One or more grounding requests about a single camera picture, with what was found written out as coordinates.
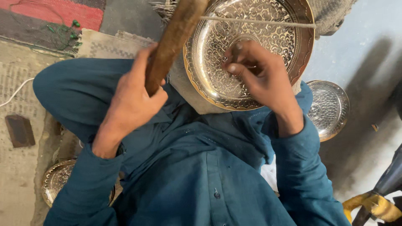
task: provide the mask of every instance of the silver plate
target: silver plate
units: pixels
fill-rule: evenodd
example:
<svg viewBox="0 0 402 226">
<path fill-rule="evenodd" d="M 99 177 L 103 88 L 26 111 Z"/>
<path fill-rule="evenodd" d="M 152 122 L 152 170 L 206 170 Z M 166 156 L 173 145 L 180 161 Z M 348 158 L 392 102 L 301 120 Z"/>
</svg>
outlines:
<svg viewBox="0 0 402 226">
<path fill-rule="evenodd" d="M 205 15 L 266 21 L 313 23 L 306 0 L 217 0 Z M 242 40 L 254 40 L 282 56 L 294 84 L 310 58 L 314 29 L 226 21 L 200 21 L 184 47 L 185 68 L 195 89 L 224 109 L 259 108 L 241 80 L 221 69 L 225 51 Z"/>
<path fill-rule="evenodd" d="M 320 141 L 337 135 L 345 126 L 349 114 L 349 99 L 337 84 L 316 80 L 307 82 L 313 92 L 313 104 L 307 116 L 318 130 Z"/>
<path fill-rule="evenodd" d="M 52 207 L 57 194 L 66 184 L 71 176 L 72 169 L 77 158 L 71 158 L 67 161 L 57 163 L 52 166 L 44 175 L 42 180 L 42 196 L 45 202 Z M 116 187 L 113 186 L 109 195 L 109 205 L 111 204 L 116 192 Z"/>
</svg>

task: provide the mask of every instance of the person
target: person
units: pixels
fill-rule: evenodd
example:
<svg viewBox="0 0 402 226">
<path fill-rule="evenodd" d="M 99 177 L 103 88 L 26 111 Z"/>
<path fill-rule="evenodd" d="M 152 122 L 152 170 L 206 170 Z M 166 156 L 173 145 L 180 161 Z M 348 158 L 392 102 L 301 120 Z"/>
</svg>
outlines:
<svg viewBox="0 0 402 226">
<path fill-rule="evenodd" d="M 199 115 L 164 80 L 149 97 L 155 46 L 134 62 L 73 59 L 40 72 L 37 98 L 85 143 L 44 225 L 350 225 L 306 117 L 311 90 L 302 82 L 293 94 L 281 56 L 253 41 L 237 47 L 238 63 L 222 68 L 264 107 Z M 274 153 L 279 198 L 260 175 Z M 119 173 L 123 191 L 109 207 Z"/>
</svg>

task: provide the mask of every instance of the blue kurta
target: blue kurta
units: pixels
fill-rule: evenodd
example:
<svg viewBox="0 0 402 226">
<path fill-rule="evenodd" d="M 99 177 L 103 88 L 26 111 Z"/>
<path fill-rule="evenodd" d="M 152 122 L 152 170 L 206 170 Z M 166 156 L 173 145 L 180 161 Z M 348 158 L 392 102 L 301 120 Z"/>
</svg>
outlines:
<svg viewBox="0 0 402 226">
<path fill-rule="evenodd" d="M 162 110 L 122 141 L 114 159 L 91 143 L 132 60 L 74 59 L 34 80 L 42 105 L 83 142 L 72 175 L 44 225 L 350 225 L 318 155 L 312 122 L 278 138 L 270 109 L 198 115 L 172 88 Z M 296 96 L 304 114 L 312 94 Z M 277 156 L 277 198 L 260 175 Z M 119 171 L 122 194 L 108 207 Z"/>
</svg>

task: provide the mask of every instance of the rope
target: rope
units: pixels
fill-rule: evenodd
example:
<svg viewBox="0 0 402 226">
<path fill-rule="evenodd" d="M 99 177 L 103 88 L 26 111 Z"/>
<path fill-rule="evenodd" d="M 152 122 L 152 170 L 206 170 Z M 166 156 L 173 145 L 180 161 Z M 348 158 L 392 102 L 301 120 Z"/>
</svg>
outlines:
<svg viewBox="0 0 402 226">
<path fill-rule="evenodd" d="M 276 25 L 276 26 L 284 26 L 284 27 L 301 27 L 301 28 L 314 28 L 314 29 L 317 27 L 315 24 L 300 24 L 300 23 L 289 23 L 289 22 L 278 22 L 278 21 L 256 21 L 256 20 L 248 20 L 248 19 L 225 18 L 225 17 L 218 17 L 218 16 L 201 16 L 200 19 L 201 20 L 212 20 L 212 21 L 267 24 L 267 25 Z"/>
</svg>

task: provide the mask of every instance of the metal plate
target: metal plate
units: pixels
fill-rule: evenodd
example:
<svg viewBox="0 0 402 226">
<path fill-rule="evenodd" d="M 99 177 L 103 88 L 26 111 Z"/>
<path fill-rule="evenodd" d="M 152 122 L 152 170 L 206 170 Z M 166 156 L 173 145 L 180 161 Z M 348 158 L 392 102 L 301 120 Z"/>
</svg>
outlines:
<svg viewBox="0 0 402 226">
<path fill-rule="evenodd" d="M 205 15 L 266 21 L 314 23 L 306 0 L 217 0 Z M 195 89 L 218 107 L 244 111 L 261 107 L 241 80 L 221 69 L 234 43 L 255 40 L 283 57 L 292 85 L 310 58 L 314 29 L 226 21 L 200 21 L 184 46 L 187 75 Z"/>
<path fill-rule="evenodd" d="M 71 158 L 67 161 L 57 163 L 52 166 L 44 175 L 42 180 L 42 196 L 45 202 L 51 207 L 57 194 L 66 184 L 70 178 L 72 169 L 76 163 L 77 158 Z M 116 187 L 109 195 L 109 205 L 111 204 L 116 192 Z"/>
<path fill-rule="evenodd" d="M 337 84 L 328 81 L 311 81 L 313 104 L 307 116 L 318 130 L 320 141 L 337 135 L 345 126 L 349 114 L 349 99 Z"/>
</svg>

